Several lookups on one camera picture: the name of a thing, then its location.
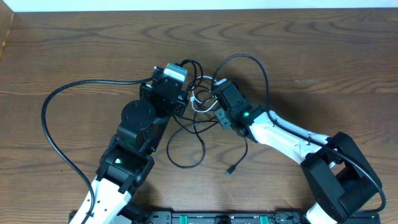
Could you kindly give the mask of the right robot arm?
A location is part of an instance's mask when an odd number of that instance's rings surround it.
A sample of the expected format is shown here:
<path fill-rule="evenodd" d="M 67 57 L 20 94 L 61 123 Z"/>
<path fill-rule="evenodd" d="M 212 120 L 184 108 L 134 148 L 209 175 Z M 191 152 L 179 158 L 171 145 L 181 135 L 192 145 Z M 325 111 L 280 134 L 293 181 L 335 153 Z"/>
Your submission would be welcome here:
<path fill-rule="evenodd" d="M 227 79 L 217 82 L 212 93 L 221 106 L 215 115 L 223 128 L 270 146 L 301 166 L 316 200 L 305 214 L 308 223 L 344 223 L 381 192 L 380 178 L 349 135 L 313 133 L 265 106 L 255 108 Z"/>

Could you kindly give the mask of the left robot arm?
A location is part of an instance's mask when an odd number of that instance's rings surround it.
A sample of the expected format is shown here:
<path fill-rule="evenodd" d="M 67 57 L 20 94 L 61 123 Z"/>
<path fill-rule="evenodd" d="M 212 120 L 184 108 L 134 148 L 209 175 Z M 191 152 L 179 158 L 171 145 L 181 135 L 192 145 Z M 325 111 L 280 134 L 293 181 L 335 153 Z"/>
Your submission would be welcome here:
<path fill-rule="evenodd" d="M 145 181 L 154 166 L 151 156 L 178 109 L 184 82 L 161 75 L 140 86 L 140 98 L 121 112 L 121 123 L 100 159 L 87 196 L 72 223 L 111 223 Z"/>

